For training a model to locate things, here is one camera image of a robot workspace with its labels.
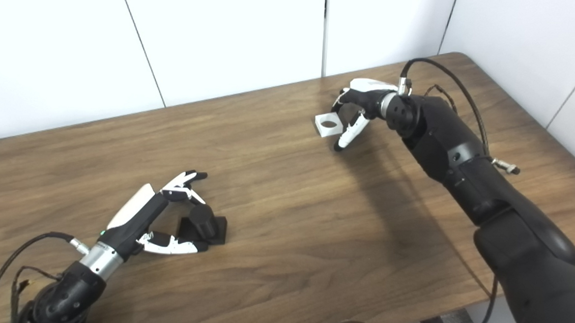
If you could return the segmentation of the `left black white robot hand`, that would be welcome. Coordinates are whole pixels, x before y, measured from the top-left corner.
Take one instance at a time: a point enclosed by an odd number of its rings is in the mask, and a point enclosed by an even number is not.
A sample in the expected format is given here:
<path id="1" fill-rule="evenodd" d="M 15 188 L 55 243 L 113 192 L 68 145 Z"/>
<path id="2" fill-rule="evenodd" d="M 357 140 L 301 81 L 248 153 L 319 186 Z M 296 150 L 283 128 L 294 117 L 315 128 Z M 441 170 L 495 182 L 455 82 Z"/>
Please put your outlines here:
<path id="1" fill-rule="evenodd" d="M 149 230 L 169 203 L 189 201 L 195 206 L 205 205 L 191 184 L 206 178 L 207 173 L 189 170 L 175 176 L 157 192 L 151 184 L 144 184 L 114 215 L 97 242 L 113 249 L 125 262 L 142 251 L 163 255 L 207 251 L 209 247 L 204 241 L 186 241 Z"/>

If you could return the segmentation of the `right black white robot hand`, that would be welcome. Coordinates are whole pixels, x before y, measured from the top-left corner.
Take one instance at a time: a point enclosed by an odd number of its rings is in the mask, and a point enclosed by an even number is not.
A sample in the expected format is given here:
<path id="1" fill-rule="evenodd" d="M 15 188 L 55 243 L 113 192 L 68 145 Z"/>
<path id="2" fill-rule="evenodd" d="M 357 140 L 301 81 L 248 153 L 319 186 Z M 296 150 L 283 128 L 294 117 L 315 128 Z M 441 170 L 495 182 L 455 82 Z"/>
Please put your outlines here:
<path id="1" fill-rule="evenodd" d="M 399 87 L 375 79 L 353 78 L 343 88 L 333 103 L 331 112 L 338 114 L 342 106 L 354 104 L 360 107 L 348 122 L 346 130 L 334 143 L 334 151 L 343 151 L 376 118 L 386 119 L 386 109 L 391 99 L 397 96 Z"/>

